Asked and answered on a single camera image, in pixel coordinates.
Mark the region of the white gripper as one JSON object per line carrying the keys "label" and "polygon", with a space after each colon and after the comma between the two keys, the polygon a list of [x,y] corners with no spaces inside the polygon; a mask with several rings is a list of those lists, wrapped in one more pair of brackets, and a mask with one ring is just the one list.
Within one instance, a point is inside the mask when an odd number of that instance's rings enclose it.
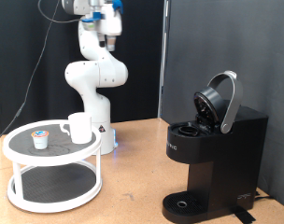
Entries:
{"label": "white gripper", "polygon": [[99,22],[99,31],[107,35],[106,41],[104,35],[98,35],[99,46],[104,48],[106,46],[108,51],[115,50],[116,36],[120,35],[122,31],[121,14],[120,11],[113,8],[112,4],[105,4],[101,10],[102,19]]}

